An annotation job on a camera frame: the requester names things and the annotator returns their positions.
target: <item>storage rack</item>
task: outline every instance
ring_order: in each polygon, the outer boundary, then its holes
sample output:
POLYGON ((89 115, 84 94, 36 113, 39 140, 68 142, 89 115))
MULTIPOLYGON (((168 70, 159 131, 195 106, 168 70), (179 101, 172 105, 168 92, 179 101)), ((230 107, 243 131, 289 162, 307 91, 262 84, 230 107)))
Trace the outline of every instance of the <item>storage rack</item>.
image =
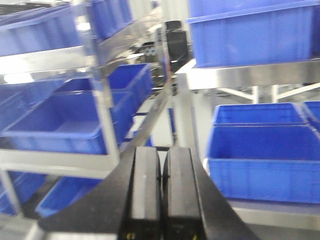
MULTIPOLYGON (((197 68, 192 59, 178 72, 174 104, 180 147, 198 150, 193 90, 318 83, 320 60, 237 67, 197 68)), ((207 160, 203 166, 208 169, 207 160)), ((248 224, 320 231, 319 204, 230 200, 248 224)))
MULTIPOLYGON (((148 42, 155 30, 162 27, 162 9, 154 8, 147 16, 128 25, 100 43, 93 34, 84 5, 85 0, 74 0, 75 26, 83 45, 41 52, 0 57, 0 76, 28 74, 35 81, 57 74, 86 75, 94 86, 93 95, 108 155, 37 152, 0 149, 1 180, 9 199, 21 213, 21 205, 8 175, 8 171, 35 172, 58 176, 105 178, 119 163, 120 158, 144 145, 151 129, 171 95, 171 83, 166 81, 153 106, 142 122, 139 131, 127 148, 120 153, 110 108, 113 106, 108 75, 144 42, 148 42), (98 56, 104 56, 104 62, 98 56)), ((162 45, 160 59, 166 58, 166 43, 162 45)))

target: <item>black machine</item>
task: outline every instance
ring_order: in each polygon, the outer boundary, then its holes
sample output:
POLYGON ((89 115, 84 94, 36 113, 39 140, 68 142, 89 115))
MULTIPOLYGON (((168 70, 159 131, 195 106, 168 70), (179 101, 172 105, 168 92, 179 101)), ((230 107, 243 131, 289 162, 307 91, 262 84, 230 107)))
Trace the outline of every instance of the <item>black machine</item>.
POLYGON ((181 30, 180 21, 166 23, 166 41, 170 57, 171 71, 175 73, 189 60, 189 48, 186 31, 181 30))
POLYGON ((166 21, 165 22, 165 30, 166 31, 174 31, 174 30, 181 30, 181 29, 182 29, 181 21, 175 20, 175 21, 166 21))
POLYGON ((156 148, 136 148, 89 194, 38 226, 37 239, 50 240, 259 240, 197 155, 179 147, 169 149, 163 177, 156 148))

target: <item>metal support leg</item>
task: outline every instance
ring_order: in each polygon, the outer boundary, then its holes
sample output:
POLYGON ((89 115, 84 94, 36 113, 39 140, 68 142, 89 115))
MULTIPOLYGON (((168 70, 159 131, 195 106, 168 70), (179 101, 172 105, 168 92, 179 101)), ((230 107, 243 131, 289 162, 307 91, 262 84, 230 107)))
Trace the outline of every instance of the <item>metal support leg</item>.
POLYGON ((16 214, 23 214, 16 190, 8 174, 8 171, 0 169, 1 183, 16 214))
POLYGON ((272 103, 276 104, 278 102, 278 94, 279 94, 279 86, 278 85, 272 85, 272 103))
POLYGON ((109 81, 105 78, 103 70, 99 68, 97 46, 92 39, 93 31, 88 19, 87 7, 83 0, 73 0, 72 5, 76 15, 75 25, 79 36, 85 46, 86 60, 90 63, 91 68, 91 85, 94 89, 96 110, 99 116, 102 134, 108 154, 113 164, 120 161, 118 145, 115 136, 113 121, 111 118, 110 108, 113 107, 112 94, 109 87, 109 81))
POLYGON ((189 91, 185 74, 177 75, 177 83, 178 93, 175 97, 174 113, 178 146, 196 148, 197 132, 193 119, 193 94, 189 91))
POLYGON ((252 103, 253 104, 259 103, 259 86, 252 87, 252 103))

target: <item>blue storage crate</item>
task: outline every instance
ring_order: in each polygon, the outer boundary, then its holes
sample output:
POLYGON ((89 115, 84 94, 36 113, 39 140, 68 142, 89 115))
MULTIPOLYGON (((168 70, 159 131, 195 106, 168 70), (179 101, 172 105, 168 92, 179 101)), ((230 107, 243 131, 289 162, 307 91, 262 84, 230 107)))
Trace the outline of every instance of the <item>blue storage crate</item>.
POLYGON ((0 131, 20 118, 28 109, 21 92, 0 90, 0 131))
POLYGON ((308 126, 217 126, 210 177, 227 198, 320 203, 319 149, 308 126))
POLYGON ((305 101, 302 109, 309 123, 320 132, 320 101, 305 101))
POLYGON ((102 180, 62 177, 38 204, 35 211, 42 217, 53 215, 90 192, 102 180))
POLYGON ((77 92, 77 91, 91 91, 92 87, 89 78, 78 78, 67 80, 61 87, 54 91, 54 93, 77 92))
MULTIPOLYGON (((88 78, 71 79, 55 91, 55 94, 78 91, 91 91, 88 78)), ((133 115, 136 112, 135 99, 130 92, 113 92, 113 108, 111 116, 117 143, 120 145, 133 125, 133 115)))
MULTIPOLYGON (((27 108, 32 108, 36 104, 50 97, 50 95, 64 83, 61 76, 43 79, 43 81, 19 83, 19 84, 5 84, 0 86, 0 105, 4 100, 12 101, 13 96, 19 96, 25 103, 27 108)), ((20 108, 20 105, 13 107, 13 109, 20 108)))
POLYGON ((0 56, 80 45, 72 8, 59 6, 31 12, 0 25, 0 56))
POLYGON ((305 125, 307 119, 296 103, 220 105, 213 125, 305 125))
POLYGON ((189 0, 190 17, 261 8, 302 0, 189 0))
POLYGON ((314 8, 312 30, 312 54, 320 57, 320 6, 314 8))
POLYGON ((188 19, 197 67, 308 60, 318 4, 294 1, 188 19))
MULTIPOLYGON (((17 197, 22 204, 27 202, 46 180, 45 175, 36 173, 11 171, 9 172, 9 176, 12 179, 17 197)), ((2 184, 0 184, 0 213, 10 215, 15 214, 15 210, 13 209, 2 184)))
POLYGON ((131 24, 134 21, 134 18, 130 9, 129 0, 119 0, 119 3, 124 24, 131 24))
POLYGON ((213 159, 209 168, 227 198, 320 203, 320 161, 213 159))
POLYGON ((128 18, 123 15, 123 4, 121 5, 119 1, 92 0, 87 3, 90 20, 94 24, 99 38, 110 38, 129 24, 128 18))
POLYGON ((118 145, 126 138, 129 130, 134 124, 135 114, 134 96, 130 92, 113 92, 113 107, 111 116, 118 145))
POLYGON ((108 77, 113 92, 130 92, 136 112, 152 93, 152 76, 148 63, 121 65, 108 77))
POLYGON ((6 128, 2 135, 20 150, 106 153, 90 92, 53 95, 6 128))

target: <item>metal shelf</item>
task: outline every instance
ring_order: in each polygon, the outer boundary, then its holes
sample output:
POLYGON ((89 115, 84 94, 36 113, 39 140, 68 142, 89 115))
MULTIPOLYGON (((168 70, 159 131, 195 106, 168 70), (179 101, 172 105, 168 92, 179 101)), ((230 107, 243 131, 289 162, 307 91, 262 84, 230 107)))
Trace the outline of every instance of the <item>metal shelf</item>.
MULTIPOLYGON (((111 73, 134 49, 149 39, 149 34, 162 23, 162 10, 155 8, 150 14, 135 21, 111 38, 97 45, 103 56, 101 64, 105 74, 111 73)), ((94 55, 86 54, 86 47, 75 46, 48 51, 0 57, 0 75, 83 69, 95 66, 94 55)))
MULTIPOLYGON (((192 59, 177 73, 175 122, 180 147, 199 149, 193 90, 318 83, 320 60, 237 67, 197 68, 192 59)), ((319 204, 230 199, 248 224, 320 231, 319 204)))
MULTIPOLYGON (((20 212, 13 185, 7 171, 34 172, 58 176, 105 178, 119 163, 120 152, 114 132, 110 109, 113 107, 108 75, 130 54, 147 42, 156 29, 162 27, 162 9, 157 7, 147 16, 133 22, 102 42, 92 38, 85 0, 73 0, 75 26, 83 45, 0 57, 0 76, 30 74, 34 81, 44 81, 57 74, 78 74, 91 79, 96 110, 108 155, 38 152, 0 149, 0 176, 14 209, 20 212)), ((161 54, 166 56, 161 44, 161 54)), ((135 147, 144 145, 152 126, 159 117, 171 95, 171 84, 167 82, 157 96, 150 113, 146 116, 136 136, 121 153, 126 156, 135 147)))
POLYGON ((176 73, 188 90, 318 83, 320 79, 319 59, 236 67, 195 66, 196 60, 192 59, 176 73))

